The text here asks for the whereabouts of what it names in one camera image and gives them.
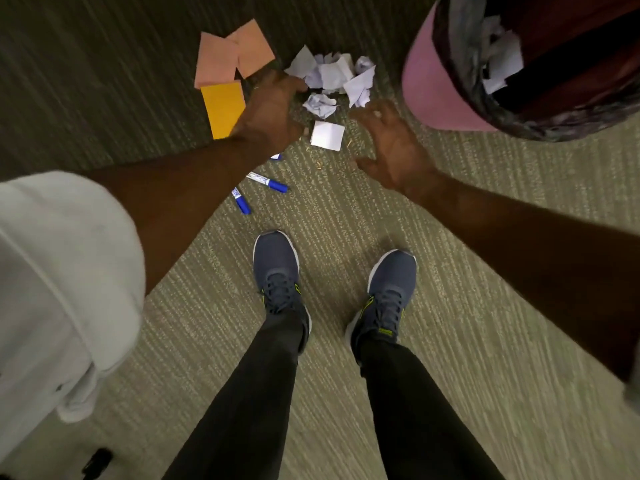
pink sticky note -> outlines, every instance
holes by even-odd
[[[227,39],[238,44],[238,71],[245,79],[276,58],[255,20],[240,27]]]
[[[235,42],[203,32],[196,65],[196,89],[233,82],[238,65],[239,48]]]

orange sticky note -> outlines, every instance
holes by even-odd
[[[276,58],[255,20],[240,27],[227,39],[238,44],[238,71],[245,79]]]
[[[206,32],[200,35],[200,49],[194,86],[199,89],[214,84],[226,84],[236,77],[239,47],[232,40]]]
[[[244,94],[239,80],[200,88],[207,108],[213,139],[226,138],[244,111]]]

marker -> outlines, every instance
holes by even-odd
[[[254,172],[250,172],[247,177],[261,183],[262,185],[267,185],[268,188],[277,190],[278,192],[286,193],[287,190],[289,190],[288,186],[286,186],[285,184],[281,184],[280,182],[276,182],[275,180],[263,177]]]
[[[240,193],[240,190],[234,188],[231,192],[231,195],[233,195],[234,199],[236,199],[236,204],[238,204],[238,207],[240,207],[240,210],[242,210],[243,214],[251,214],[251,208],[249,208],[249,204],[247,204],[246,200],[242,196],[242,193]]]

sticky note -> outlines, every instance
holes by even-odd
[[[255,20],[240,27],[227,39],[238,44],[238,71],[245,79],[276,58]]]
[[[206,86],[200,90],[209,115],[213,139],[226,138],[244,111],[244,94],[240,81]]]
[[[311,144],[339,152],[342,147],[342,135],[344,135],[344,126],[316,121],[314,132],[311,134]]]
[[[200,35],[200,49],[196,64],[196,89],[214,84],[226,84],[236,77],[238,44],[206,32]]]

pant leg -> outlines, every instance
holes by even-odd
[[[295,312],[267,317],[163,480],[278,478],[302,336]]]
[[[389,480],[504,480],[409,349],[368,338],[360,355]]]

